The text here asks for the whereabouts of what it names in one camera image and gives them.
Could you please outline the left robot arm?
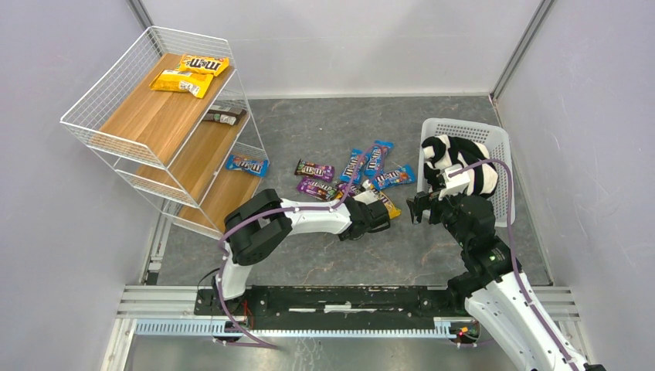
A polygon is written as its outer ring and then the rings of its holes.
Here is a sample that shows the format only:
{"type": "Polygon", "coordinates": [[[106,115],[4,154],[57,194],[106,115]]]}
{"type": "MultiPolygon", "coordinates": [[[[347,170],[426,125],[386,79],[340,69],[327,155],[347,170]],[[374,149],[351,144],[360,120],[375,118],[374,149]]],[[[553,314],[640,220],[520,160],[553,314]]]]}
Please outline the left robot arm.
{"type": "Polygon", "coordinates": [[[339,240],[358,240],[367,233],[390,227],[391,216],[383,201],[364,192],[331,201],[298,202],[265,189],[232,211],[219,238],[221,264],[212,289],[220,305],[246,293],[252,267],[265,260],[287,237],[327,233],[339,240]]]}

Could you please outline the yellow M&M bag bottom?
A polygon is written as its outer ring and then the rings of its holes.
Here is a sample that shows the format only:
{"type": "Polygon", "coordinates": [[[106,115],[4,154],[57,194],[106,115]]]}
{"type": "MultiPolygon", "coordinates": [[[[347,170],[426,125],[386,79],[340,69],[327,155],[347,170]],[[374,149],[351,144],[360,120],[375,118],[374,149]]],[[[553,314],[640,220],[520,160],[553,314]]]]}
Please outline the yellow M&M bag bottom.
{"type": "Polygon", "coordinates": [[[162,70],[149,84],[151,90],[190,93],[202,99],[213,81],[211,74],[162,70]]]}

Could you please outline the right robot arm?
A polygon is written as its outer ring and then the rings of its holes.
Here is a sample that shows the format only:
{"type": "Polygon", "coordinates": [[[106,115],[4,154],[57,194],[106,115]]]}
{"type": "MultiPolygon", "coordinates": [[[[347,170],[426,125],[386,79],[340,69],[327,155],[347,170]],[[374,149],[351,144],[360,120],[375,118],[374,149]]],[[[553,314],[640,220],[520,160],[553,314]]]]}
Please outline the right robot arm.
{"type": "Polygon", "coordinates": [[[410,218],[443,226],[461,248],[465,273],[446,291],[454,307],[477,320],[519,370],[603,370],[575,349],[546,312],[518,259],[495,231],[492,202],[481,196],[418,192],[407,200],[410,218]]]}

